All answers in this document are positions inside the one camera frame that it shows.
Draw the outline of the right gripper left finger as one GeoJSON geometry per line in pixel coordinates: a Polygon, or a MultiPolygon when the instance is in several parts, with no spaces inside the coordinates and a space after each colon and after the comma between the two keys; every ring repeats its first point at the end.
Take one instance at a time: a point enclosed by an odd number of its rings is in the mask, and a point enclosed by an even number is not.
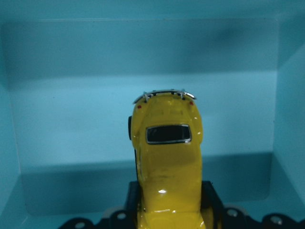
{"type": "Polygon", "coordinates": [[[137,210],[141,197],[140,185],[137,181],[129,183],[127,198],[122,209],[118,209],[108,217],[94,224],[86,218],[72,218],[63,223],[61,229],[136,229],[137,210]]]}

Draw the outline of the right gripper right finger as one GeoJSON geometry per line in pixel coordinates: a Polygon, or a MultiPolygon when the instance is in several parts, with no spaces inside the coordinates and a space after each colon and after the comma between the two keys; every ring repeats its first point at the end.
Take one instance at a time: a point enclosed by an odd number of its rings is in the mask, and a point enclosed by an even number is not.
{"type": "Polygon", "coordinates": [[[236,207],[225,207],[210,181],[202,182],[202,217],[207,229],[303,229],[305,221],[272,213],[257,221],[236,207]]]}

